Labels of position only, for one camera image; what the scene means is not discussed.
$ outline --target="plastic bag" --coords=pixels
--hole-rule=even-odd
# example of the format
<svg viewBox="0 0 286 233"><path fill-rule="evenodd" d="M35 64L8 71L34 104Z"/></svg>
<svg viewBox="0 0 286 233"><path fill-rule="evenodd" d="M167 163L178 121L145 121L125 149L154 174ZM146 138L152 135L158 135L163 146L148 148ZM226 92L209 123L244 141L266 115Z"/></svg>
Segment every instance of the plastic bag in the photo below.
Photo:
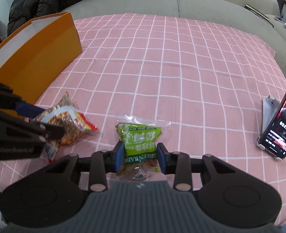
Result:
<svg viewBox="0 0 286 233"><path fill-rule="evenodd" d="M49 161L55 158L60 145L71 144L85 132L98 130L97 126L87 121L84 114L74 107L67 92L57 105L44 110L33 120L65 128L65 134L60 140L49 141L44 147Z"/></svg>
<svg viewBox="0 0 286 233"><path fill-rule="evenodd" d="M155 142L170 125L170 122L135 116L119 118L116 131L125 144L125 160L116 175L122 180L144 180L152 173L160 172Z"/></svg>

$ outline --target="green raisins bag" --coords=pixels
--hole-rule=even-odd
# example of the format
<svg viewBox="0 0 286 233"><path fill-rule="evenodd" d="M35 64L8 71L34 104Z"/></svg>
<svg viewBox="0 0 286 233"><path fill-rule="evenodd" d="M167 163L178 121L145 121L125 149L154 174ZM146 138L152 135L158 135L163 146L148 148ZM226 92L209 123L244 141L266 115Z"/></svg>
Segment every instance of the green raisins bag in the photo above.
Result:
<svg viewBox="0 0 286 233"><path fill-rule="evenodd" d="M119 123L117 133L125 144L125 165L156 159L156 139L162 128L139 123Z"/></svg>

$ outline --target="pink tablecloth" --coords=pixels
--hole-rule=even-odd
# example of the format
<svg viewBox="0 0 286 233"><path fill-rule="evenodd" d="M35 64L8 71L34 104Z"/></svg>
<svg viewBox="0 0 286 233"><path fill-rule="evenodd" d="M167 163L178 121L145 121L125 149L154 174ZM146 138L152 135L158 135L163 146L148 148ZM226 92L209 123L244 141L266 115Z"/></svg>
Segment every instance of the pink tablecloth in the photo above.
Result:
<svg viewBox="0 0 286 233"><path fill-rule="evenodd" d="M63 148L90 156L118 141L123 114L171 121L159 141L192 157L211 153L270 183L286 223L286 160L276 162L255 146L261 98L282 98L285 78L274 51L257 36L214 23L150 15L110 15L75 21L83 52L38 100L48 108L67 91L97 136ZM0 162L0 190L46 165L35 160ZM200 188L198 175L194 185ZM81 186L86 187L87 175Z"/></svg>

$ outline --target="cardboard box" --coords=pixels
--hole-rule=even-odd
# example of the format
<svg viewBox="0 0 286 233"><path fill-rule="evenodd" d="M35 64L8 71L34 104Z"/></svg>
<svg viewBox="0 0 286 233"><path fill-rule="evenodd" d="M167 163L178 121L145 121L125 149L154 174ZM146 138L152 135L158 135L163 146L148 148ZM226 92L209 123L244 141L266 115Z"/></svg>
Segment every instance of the cardboard box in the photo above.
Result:
<svg viewBox="0 0 286 233"><path fill-rule="evenodd" d="M34 104L81 52L69 12L34 18L0 44L0 82Z"/></svg>

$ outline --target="metal screw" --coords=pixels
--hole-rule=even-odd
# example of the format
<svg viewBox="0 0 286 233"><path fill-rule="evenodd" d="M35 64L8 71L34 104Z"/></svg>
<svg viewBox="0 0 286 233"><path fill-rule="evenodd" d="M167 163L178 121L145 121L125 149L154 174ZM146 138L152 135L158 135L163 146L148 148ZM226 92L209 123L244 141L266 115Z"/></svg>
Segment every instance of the metal screw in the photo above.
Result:
<svg viewBox="0 0 286 233"><path fill-rule="evenodd" d="M179 191L189 191L191 186L187 183L179 183L175 186L175 188Z"/></svg>
<svg viewBox="0 0 286 233"><path fill-rule="evenodd" d="M46 139L43 136L38 136L38 138L40 139L40 141L46 142Z"/></svg>
<svg viewBox="0 0 286 233"><path fill-rule="evenodd" d="M93 184L90 186L90 190L93 192L102 192L106 189L106 186L103 184Z"/></svg>
<svg viewBox="0 0 286 233"><path fill-rule="evenodd" d="M145 187L145 184L144 183L139 183L138 185L136 185L136 187L141 189L142 187Z"/></svg>

